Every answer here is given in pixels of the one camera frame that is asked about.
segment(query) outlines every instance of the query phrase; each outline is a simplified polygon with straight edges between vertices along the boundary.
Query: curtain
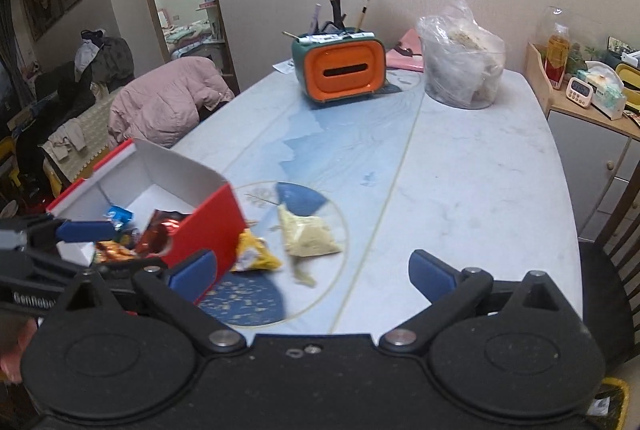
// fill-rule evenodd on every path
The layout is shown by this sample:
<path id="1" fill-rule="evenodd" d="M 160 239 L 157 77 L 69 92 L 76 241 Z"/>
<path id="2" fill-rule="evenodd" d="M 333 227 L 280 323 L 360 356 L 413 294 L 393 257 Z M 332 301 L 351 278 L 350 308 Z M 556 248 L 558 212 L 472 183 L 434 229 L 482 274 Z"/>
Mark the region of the curtain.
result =
<path id="1" fill-rule="evenodd" d="M 24 108 L 33 102 L 33 95 L 22 78 L 18 61 L 17 42 L 15 41 L 14 20 L 11 16 L 11 0 L 0 0 L 0 57 L 9 73 L 20 107 Z"/>

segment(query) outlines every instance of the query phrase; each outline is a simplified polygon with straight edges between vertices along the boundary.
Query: plastic bottle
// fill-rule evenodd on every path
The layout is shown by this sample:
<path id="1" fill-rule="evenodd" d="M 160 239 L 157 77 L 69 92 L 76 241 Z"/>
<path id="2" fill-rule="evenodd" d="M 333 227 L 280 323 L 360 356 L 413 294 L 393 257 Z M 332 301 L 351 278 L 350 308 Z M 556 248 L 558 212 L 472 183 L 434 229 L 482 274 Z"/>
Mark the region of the plastic bottle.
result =
<path id="1" fill-rule="evenodd" d="M 554 89 L 559 89 L 562 85 L 569 57 L 569 44 L 569 28 L 556 22 L 553 35 L 549 37 L 546 45 L 545 58 L 545 73 Z"/>

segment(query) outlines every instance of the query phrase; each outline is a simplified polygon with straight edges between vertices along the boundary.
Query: person's hand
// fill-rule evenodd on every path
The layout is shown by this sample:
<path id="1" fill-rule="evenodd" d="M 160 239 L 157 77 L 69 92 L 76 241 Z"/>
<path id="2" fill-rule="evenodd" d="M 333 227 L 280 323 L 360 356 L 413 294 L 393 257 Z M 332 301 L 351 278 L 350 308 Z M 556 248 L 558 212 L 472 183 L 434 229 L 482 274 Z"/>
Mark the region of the person's hand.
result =
<path id="1" fill-rule="evenodd" d="M 20 359 L 37 329 L 38 326 L 36 325 L 36 320 L 30 318 L 20 330 L 16 346 L 9 352 L 5 352 L 0 356 L 0 368 L 5 373 L 7 379 L 12 383 L 22 383 L 22 376 L 20 375 Z"/>

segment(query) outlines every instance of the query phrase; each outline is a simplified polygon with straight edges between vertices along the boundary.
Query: pink jacket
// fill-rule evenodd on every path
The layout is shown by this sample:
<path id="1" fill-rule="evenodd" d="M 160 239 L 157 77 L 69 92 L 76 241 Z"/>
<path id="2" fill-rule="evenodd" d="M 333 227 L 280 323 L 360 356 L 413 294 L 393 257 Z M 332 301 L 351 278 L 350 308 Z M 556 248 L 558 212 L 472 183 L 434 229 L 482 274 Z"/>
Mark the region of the pink jacket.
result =
<path id="1" fill-rule="evenodd" d="M 130 137 L 172 147 L 199 122 L 198 109 L 215 108 L 234 94 L 208 58 L 187 56 L 123 87 L 109 116 L 109 147 Z"/>

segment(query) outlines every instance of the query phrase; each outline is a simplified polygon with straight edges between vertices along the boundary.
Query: chip bag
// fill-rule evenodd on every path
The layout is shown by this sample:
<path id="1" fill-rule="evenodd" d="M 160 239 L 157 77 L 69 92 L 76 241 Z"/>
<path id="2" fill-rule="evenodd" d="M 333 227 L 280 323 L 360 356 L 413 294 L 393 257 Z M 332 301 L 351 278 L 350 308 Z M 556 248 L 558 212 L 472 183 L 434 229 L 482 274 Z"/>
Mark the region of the chip bag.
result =
<path id="1" fill-rule="evenodd" d="M 264 240 L 253 235 L 250 229 L 240 233 L 236 255 L 238 259 L 231 271 L 272 270 L 282 266 L 280 259 L 268 250 Z"/>

